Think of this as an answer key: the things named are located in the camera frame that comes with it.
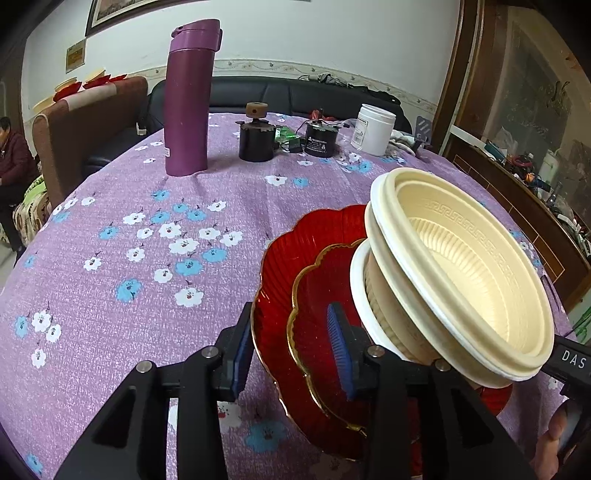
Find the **right hand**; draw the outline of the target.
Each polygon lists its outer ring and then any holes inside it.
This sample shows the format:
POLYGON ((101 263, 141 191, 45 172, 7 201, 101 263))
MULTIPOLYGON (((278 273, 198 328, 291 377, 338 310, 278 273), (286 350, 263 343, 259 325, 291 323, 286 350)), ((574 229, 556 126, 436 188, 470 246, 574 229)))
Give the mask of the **right hand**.
POLYGON ((565 402, 553 414, 548 430, 537 441, 532 468, 539 480, 549 480, 558 472, 560 442, 568 424, 568 403, 565 402))

